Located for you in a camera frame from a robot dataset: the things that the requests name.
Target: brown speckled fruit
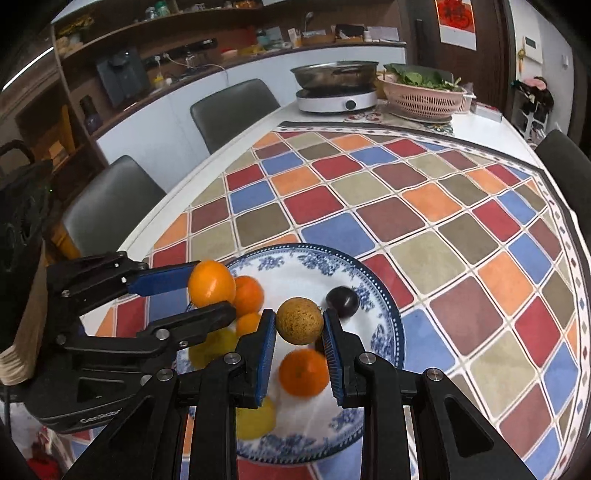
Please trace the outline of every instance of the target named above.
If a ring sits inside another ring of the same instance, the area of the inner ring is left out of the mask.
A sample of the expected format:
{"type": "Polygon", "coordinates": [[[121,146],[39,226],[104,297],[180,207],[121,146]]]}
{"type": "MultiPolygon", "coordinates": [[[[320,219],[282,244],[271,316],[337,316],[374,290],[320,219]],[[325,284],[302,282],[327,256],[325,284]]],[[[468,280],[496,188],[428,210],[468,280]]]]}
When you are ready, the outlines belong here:
{"type": "Polygon", "coordinates": [[[294,297],[283,302],[277,310],[275,326],[286,342],[307,345],[322,333],[324,319],[316,303],[294,297]]]}

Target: light strip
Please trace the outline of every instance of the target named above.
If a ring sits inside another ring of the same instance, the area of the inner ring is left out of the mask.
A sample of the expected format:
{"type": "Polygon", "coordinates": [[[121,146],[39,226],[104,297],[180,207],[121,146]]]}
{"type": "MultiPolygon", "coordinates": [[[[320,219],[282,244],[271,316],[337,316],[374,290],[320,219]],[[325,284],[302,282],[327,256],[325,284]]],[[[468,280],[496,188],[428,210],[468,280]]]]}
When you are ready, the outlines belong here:
{"type": "Polygon", "coordinates": [[[49,47],[46,51],[44,51],[41,55],[39,55],[36,59],[31,60],[29,63],[27,63],[27,65],[24,66],[24,68],[18,72],[14,77],[12,77],[8,83],[2,87],[2,91],[6,90],[8,88],[8,86],[14,82],[17,78],[19,78],[27,69],[29,69],[35,62],[39,61],[40,59],[42,59],[45,55],[47,55],[51,50],[53,50],[53,47],[49,47]]]}

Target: orange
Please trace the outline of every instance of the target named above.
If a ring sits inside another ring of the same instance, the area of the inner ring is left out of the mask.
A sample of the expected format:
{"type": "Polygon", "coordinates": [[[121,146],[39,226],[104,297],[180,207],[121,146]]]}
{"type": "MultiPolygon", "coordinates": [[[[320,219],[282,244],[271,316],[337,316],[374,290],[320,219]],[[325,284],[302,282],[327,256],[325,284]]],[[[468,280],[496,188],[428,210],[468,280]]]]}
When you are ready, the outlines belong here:
{"type": "Polygon", "coordinates": [[[224,300],[233,302],[236,297],[234,277],[225,265],[214,260],[195,265],[187,287],[189,298],[197,308],[224,300]]]}
{"type": "Polygon", "coordinates": [[[259,313],[247,313],[241,316],[236,321],[236,336],[240,338],[242,335],[256,332],[260,321],[261,315],[259,313]]]}
{"type": "Polygon", "coordinates": [[[279,366],[279,382],[291,395],[318,395],[329,382],[326,358],[311,348],[293,350],[285,356],[279,366]]]}
{"type": "Polygon", "coordinates": [[[243,275],[236,277],[236,298],[234,306],[236,307],[236,316],[241,317],[247,313],[258,312],[265,300],[265,294],[262,291],[261,284],[255,278],[243,275]]]}

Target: stainless steel pan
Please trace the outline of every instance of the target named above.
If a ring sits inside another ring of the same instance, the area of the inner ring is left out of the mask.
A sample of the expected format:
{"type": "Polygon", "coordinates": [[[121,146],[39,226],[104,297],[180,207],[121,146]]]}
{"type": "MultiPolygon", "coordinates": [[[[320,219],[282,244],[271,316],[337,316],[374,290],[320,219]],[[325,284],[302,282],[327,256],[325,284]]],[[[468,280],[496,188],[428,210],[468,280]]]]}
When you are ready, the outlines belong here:
{"type": "Polygon", "coordinates": [[[373,84],[377,61],[335,61],[291,69],[305,90],[359,88],[373,84]]]}

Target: metal bolt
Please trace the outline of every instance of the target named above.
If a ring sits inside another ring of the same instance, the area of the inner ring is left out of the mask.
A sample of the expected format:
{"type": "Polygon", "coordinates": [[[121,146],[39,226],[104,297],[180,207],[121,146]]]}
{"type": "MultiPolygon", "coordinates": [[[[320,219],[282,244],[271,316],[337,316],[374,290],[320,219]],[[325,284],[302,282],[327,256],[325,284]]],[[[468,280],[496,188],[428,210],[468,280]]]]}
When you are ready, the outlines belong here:
{"type": "Polygon", "coordinates": [[[228,365],[236,365],[240,360],[242,360],[242,357],[238,352],[230,352],[223,356],[223,360],[228,365]]]}
{"type": "Polygon", "coordinates": [[[162,370],[158,370],[156,373],[156,378],[161,382],[167,382],[174,376],[174,371],[169,368],[163,368],[162,370]]]}
{"type": "Polygon", "coordinates": [[[139,379],[139,384],[143,387],[146,383],[148,383],[148,380],[150,380],[150,378],[152,378],[152,375],[145,374],[142,378],[139,379]]]}
{"type": "Polygon", "coordinates": [[[439,370],[438,368],[429,368],[427,370],[426,374],[427,374],[427,378],[429,380],[433,380],[434,382],[439,382],[445,376],[445,375],[443,375],[443,372],[441,370],[439,370]]]}
{"type": "Polygon", "coordinates": [[[359,361],[365,365],[374,364],[376,360],[377,359],[372,352],[363,352],[359,355],[359,361]]]}
{"type": "Polygon", "coordinates": [[[166,340],[170,336],[170,332],[166,328],[159,328],[154,335],[158,340],[166,340]]]}

